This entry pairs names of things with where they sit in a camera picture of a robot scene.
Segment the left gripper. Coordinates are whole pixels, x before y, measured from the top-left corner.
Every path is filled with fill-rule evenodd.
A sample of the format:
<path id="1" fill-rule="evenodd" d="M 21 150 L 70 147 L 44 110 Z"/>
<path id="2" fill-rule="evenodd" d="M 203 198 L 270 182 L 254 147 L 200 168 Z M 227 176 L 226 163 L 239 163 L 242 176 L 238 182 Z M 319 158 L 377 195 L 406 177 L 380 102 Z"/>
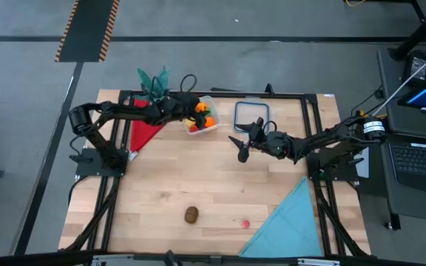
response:
<path id="1" fill-rule="evenodd" d="M 199 129 L 206 128 L 208 112 L 196 112 L 195 107 L 202 99 L 190 92 L 179 92 L 164 99 L 164 114 L 170 120 L 195 119 Z"/>

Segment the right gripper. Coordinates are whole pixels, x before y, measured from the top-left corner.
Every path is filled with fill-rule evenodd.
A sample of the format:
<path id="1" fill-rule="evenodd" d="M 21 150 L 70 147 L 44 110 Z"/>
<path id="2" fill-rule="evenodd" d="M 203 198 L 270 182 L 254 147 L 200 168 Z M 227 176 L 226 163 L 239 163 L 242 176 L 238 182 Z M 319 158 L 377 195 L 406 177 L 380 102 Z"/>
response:
<path id="1" fill-rule="evenodd" d="M 244 143 L 242 140 L 238 140 L 235 137 L 229 136 L 229 139 L 236 147 L 239 148 L 238 160 L 241 163 L 245 163 L 249 158 L 249 149 L 254 148 L 262 153 L 273 156 L 271 148 L 268 145 L 266 133 L 263 129 L 264 120 L 259 117 L 256 122 L 250 124 L 238 124 L 237 127 L 248 133 L 248 142 Z"/>

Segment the brown toy kiwi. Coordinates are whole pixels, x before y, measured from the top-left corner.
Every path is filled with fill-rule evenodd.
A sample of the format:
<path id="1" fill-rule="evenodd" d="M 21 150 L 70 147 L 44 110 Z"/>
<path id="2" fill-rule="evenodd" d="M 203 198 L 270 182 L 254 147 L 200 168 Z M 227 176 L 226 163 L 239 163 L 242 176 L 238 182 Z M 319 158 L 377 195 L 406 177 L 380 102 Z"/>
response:
<path id="1" fill-rule="evenodd" d="M 195 224 L 199 216 L 199 210 L 195 206 L 189 206 L 184 213 L 184 221 Z"/>

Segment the clear plastic container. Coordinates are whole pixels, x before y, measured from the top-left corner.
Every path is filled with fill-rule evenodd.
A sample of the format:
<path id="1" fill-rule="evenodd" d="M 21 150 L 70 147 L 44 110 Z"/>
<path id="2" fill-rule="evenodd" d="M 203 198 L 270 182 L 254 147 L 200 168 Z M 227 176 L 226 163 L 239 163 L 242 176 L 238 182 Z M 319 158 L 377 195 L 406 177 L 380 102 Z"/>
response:
<path id="1" fill-rule="evenodd" d="M 202 102 L 205 102 L 208 105 L 209 112 L 207 114 L 207 117 L 212 116 L 216 120 L 216 125 L 209 127 L 209 128 L 199 129 L 198 131 L 191 133 L 189 131 L 189 129 L 191 127 L 189 128 L 185 124 L 185 119 L 184 119 L 183 120 L 184 128 L 186 130 L 186 133 L 189 134 L 189 135 L 196 135 L 196 134 L 202 134 L 202 133 L 213 131 L 213 130 L 217 129 L 220 126 L 220 124 L 222 123 L 221 116 L 220 116 L 220 114 L 217 110 L 217 106 L 214 102 L 214 99 L 210 96 L 203 96 L 203 97 L 200 97 L 200 98 L 202 99 Z"/>

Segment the blue-rimmed container lid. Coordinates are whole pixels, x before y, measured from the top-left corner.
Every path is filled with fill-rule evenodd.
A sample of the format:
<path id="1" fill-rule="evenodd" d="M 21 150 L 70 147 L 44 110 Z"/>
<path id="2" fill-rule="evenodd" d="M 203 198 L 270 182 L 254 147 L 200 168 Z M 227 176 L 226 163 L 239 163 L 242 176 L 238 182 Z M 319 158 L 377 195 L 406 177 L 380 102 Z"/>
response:
<path id="1" fill-rule="evenodd" d="M 237 124 L 250 124 L 256 122 L 259 117 L 264 120 L 264 123 L 270 120 L 271 110 L 267 103 L 240 100 L 234 105 L 233 130 L 236 133 L 246 133 L 238 128 Z"/>

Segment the green plant in white pot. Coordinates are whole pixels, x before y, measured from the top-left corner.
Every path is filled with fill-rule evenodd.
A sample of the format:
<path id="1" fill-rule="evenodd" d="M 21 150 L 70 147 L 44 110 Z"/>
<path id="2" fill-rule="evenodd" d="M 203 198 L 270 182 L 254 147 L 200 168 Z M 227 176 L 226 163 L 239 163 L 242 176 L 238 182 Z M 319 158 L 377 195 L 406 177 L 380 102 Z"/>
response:
<path id="1" fill-rule="evenodd" d="M 141 79 L 141 94 L 137 99 L 147 100 L 149 102 L 158 102 L 163 100 L 169 88 L 169 71 L 163 66 L 159 74 L 149 77 L 141 68 L 137 68 L 138 76 Z"/>

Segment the red cloth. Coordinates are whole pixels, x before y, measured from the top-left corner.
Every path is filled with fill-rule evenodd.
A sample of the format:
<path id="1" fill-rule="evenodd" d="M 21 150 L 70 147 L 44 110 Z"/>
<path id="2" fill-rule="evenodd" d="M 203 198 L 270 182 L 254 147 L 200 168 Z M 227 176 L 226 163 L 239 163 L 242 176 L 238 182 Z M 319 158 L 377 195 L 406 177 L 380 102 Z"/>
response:
<path id="1" fill-rule="evenodd" d="M 139 152 L 161 129 L 140 120 L 132 121 L 130 151 Z"/>

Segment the teal cloth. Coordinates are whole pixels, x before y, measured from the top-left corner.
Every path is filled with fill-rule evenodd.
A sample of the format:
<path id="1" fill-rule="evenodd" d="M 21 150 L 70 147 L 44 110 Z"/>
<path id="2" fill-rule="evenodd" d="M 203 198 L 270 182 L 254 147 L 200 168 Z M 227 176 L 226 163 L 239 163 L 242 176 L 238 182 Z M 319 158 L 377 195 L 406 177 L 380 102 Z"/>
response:
<path id="1" fill-rule="evenodd" d="M 243 258 L 268 259 L 322 255 L 306 177 L 298 182 L 239 252 Z"/>

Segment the black mat hazard-striped edges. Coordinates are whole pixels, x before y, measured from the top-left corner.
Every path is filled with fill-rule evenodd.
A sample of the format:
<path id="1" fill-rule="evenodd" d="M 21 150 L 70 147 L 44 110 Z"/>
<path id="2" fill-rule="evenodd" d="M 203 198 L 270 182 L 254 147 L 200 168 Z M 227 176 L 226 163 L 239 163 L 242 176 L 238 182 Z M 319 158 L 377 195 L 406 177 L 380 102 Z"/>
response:
<path id="1" fill-rule="evenodd" d="M 75 0 L 55 62 L 103 62 L 120 0 Z"/>

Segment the silver aluminium extrusion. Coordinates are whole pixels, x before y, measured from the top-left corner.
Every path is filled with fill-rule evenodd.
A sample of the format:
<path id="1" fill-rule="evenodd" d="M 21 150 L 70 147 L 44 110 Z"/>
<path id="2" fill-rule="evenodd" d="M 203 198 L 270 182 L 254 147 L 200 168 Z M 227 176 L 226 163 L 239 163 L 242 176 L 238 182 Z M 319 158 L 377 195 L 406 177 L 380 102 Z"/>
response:
<path id="1" fill-rule="evenodd" d="M 340 261 L 327 260 L 327 259 L 310 259 L 299 258 L 297 260 L 298 266 L 341 266 Z"/>
<path id="2" fill-rule="evenodd" d="M 89 266 L 128 266 L 134 261 L 132 254 L 108 254 L 93 256 Z"/>

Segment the black laptop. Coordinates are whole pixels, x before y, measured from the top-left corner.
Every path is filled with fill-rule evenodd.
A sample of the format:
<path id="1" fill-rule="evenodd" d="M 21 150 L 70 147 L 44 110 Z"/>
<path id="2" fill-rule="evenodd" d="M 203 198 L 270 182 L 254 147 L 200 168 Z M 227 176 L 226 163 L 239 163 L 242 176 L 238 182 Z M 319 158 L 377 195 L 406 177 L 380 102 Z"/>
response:
<path id="1" fill-rule="evenodd" d="M 389 144 L 398 184 L 426 193 L 426 84 L 388 104 L 391 130 L 409 139 Z"/>

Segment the black equipment cart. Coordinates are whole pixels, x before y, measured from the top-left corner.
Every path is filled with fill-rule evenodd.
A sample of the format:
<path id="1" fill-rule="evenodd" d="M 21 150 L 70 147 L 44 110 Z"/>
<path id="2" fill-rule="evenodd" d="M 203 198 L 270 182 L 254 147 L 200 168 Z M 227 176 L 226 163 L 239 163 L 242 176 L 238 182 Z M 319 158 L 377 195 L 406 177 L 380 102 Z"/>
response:
<path id="1" fill-rule="evenodd" d="M 388 207 L 391 215 L 391 221 L 386 226 L 390 230 L 398 230 L 400 228 L 398 221 L 401 215 L 426 219 L 426 193 L 400 185 L 395 180 L 389 144 L 392 140 L 409 139 L 410 136 L 398 134 L 391 130 L 388 122 L 390 117 L 388 104 L 404 96 L 407 91 L 418 89 L 426 82 L 417 87 L 407 86 L 407 80 L 404 81 L 402 78 L 405 62 L 392 59 L 387 50 L 378 51 L 377 60 L 386 97 L 382 108 L 385 109 L 387 114 L 385 118 L 387 140 L 380 148 L 388 193 Z"/>

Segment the black power adapter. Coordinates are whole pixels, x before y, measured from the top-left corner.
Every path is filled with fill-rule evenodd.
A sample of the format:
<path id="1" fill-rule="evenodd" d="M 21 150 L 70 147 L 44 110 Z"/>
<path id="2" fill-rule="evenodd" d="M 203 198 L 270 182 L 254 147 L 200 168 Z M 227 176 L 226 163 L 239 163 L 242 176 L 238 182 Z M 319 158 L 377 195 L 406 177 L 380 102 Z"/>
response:
<path id="1" fill-rule="evenodd" d="M 426 67 L 419 70 L 426 64 L 426 52 L 415 50 L 408 54 L 403 72 L 403 80 L 408 79 L 408 86 L 420 86 L 426 82 Z"/>

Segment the black stand leg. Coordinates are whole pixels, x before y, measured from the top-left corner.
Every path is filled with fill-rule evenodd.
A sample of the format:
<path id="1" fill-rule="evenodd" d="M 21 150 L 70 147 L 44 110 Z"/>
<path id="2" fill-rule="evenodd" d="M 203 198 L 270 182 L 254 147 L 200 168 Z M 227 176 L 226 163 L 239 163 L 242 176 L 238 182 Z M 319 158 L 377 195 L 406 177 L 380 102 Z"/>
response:
<path id="1" fill-rule="evenodd" d="M 421 21 L 421 25 L 409 36 L 405 39 L 405 41 L 398 46 L 397 48 L 390 48 L 388 50 L 389 55 L 392 59 L 396 61 L 402 61 L 406 59 L 408 54 L 422 41 L 426 40 L 426 17 L 419 6 L 417 0 L 408 0 L 414 10 L 416 11 L 419 20 Z"/>

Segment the black aluminium rig frame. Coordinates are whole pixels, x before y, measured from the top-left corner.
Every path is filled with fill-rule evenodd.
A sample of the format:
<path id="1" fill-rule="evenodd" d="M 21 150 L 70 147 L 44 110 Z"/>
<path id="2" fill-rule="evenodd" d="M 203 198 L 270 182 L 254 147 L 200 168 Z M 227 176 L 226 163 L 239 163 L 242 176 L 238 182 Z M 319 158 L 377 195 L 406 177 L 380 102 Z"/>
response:
<path id="1" fill-rule="evenodd" d="M 272 211 L 307 175 L 304 160 L 293 163 L 252 151 L 237 160 L 229 136 L 234 105 L 267 103 L 280 130 L 295 137 L 316 133 L 339 121 L 334 96 L 266 92 L 213 92 L 221 116 L 210 132 L 189 135 L 181 122 L 165 125 L 126 165 L 113 211 L 92 235 L 95 248 L 162 259 L 167 251 L 186 262 L 240 262 L 239 252 Z M 195 206 L 195 224 L 184 221 Z M 247 219 L 250 228 L 243 228 Z"/>

